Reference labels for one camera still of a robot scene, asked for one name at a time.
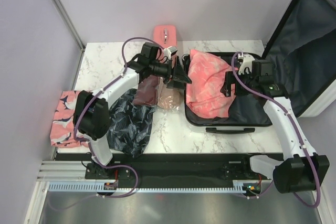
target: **pink patterned fabric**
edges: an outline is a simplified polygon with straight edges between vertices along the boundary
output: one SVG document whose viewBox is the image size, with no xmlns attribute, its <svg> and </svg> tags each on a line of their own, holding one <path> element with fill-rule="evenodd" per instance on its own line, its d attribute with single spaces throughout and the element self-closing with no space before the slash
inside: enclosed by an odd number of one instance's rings
<svg viewBox="0 0 336 224">
<path fill-rule="evenodd" d="M 187 106 L 201 118 L 227 118 L 236 97 L 225 97 L 220 89 L 231 66 L 218 56 L 194 49 L 190 51 L 190 60 L 188 76 L 193 83 L 186 87 Z"/>
<path fill-rule="evenodd" d="M 73 148 L 83 145 L 88 147 L 85 141 L 74 139 L 72 121 L 78 94 L 79 91 L 64 91 L 62 93 L 51 126 L 50 140 L 52 146 Z M 83 135 L 78 132 L 77 137 L 81 139 Z"/>
</svg>

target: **metal floor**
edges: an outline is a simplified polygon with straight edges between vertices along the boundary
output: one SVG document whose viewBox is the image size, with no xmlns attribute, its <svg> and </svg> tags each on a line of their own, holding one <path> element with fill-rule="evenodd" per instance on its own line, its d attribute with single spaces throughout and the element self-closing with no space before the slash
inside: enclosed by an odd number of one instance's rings
<svg viewBox="0 0 336 224">
<path fill-rule="evenodd" d="M 87 195 L 90 193 L 48 192 L 46 202 L 62 208 Z M 302 196 L 312 201 L 311 193 Z M 321 223 L 317 210 L 305 207 L 292 194 L 279 194 L 275 187 L 254 200 L 229 194 L 137 193 L 122 199 L 91 198 L 62 212 L 46 205 L 41 224 Z"/>
</svg>

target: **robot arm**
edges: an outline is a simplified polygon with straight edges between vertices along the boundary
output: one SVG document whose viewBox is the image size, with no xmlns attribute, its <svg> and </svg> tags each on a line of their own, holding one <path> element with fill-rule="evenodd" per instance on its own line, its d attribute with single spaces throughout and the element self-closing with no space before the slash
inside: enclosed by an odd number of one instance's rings
<svg viewBox="0 0 336 224">
<path fill-rule="evenodd" d="M 250 158 L 251 170 L 271 178 L 280 193 L 315 190 L 313 172 L 303 149 L 307 151 L 313 161 L 320 184 L 322 184 L 329 168 L 329 161 L 325 155 L 317 155 L 316 150 L 308 142 L 293 114 L 285 87 L 274 83 L 272 63 L 267 60 L 255 60 L 249 54 L 240 55 L 238 62 L 241 65 L 237 74 L 244 85 L 281 104 L 292 115 L 293 124 L 304 142 L 303 145 L 300 144 L 296 129 L 281 107 L 270 100 L 258 99 L 275 127 L 283 150 L 284 161 L 280 162 L 266 155 L 252 156 Z M 235 84 L 237 96 L 250 94 L 236 80 L 232 72 L 227 72 L 224 85 L 221 88 L 221 92 L 226 97 L 231 96 L 232 84 Z"/>
<path fill-rule="evenodd" d="M 89 136 L 90 146 L 96 155 L 93 160 L 107 165 L 113 158 L 108 146 L 107 131 L 111 125 L 109 114 L 110 107 L 126 91 L 141 83 L 150 75 L 164 78 L 164 84 L 168 88 L 184 89 L 185 83 L 191 83 L 190 78 L 184 72 L 178 57 L 172 67 L 171 56 L 177 53 L 176 47 L 169 47 L 163 50 L 167 57 L 167 63 L 160 63 L 156 57 L 159 47 L 153 43 L 146 42 L 140 54 L 133 57 L 127 63 L 125 74 L 116 83 L 107 89 L 96 89 L 92 92 L 81 91 L 77 97 L 73 124 L 76 125 L 80 114 L 98 92 L 102 93 L 95 98 L 89 109 L 85 112 L 80 121 L 78 131 Z"/>
</svg>

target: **open suitcase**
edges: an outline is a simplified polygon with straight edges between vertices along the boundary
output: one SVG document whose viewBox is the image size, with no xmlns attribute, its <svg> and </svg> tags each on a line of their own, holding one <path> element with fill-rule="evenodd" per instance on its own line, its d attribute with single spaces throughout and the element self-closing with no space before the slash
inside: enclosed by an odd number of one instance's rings
<svg viewBox="0 0 336 224">
<path fill-rule="evenodd" d="M 234 54 L 210 53 L 228 64 Z M 336 99 L 336 0 L 292 0 L 263 55 L 251 55 L 274 64 L 275 81 L 286 87 L 296 117 L 317 116 Z M 182 60 L 188 72 L 190 57 Z M 218 134 L 251 133 L 271 125 L 251 94 L 235 98 L 228 118 L 203 119 L 187 105 L 185 116 L 199 130 Z"/>
</svg>

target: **white marble surface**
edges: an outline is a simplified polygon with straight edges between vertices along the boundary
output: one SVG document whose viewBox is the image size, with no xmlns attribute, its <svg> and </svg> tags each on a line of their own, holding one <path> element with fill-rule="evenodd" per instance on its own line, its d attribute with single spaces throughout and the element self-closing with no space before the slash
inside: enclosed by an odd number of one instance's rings
<svg viewBox="0 0 336 224">
<path fill-rule="evenodd" d="M 122 42 L 88 43 L 79 71 L 76 90 L 93 90 L 104 86 L 120 73 Z M 126 59 L 140 52 L 143 42 L 130 42 L 125 47 Z M 178 42 L 178 55 L 190 49 L 201 51 L 244 51 L 261 55 L 264 48 L 260 40 L 240 41 L 182 41 Z M 83 153 L 85 147 L 59 148 L 60 153 Z M 246 153 L 282 152 L 272 126 L 256 129 L 255 133 L 218 135 L 195 131 L 179 111 L 158 109 L 153 116 L 152 133 L 145 153 Z"/>
</svg>

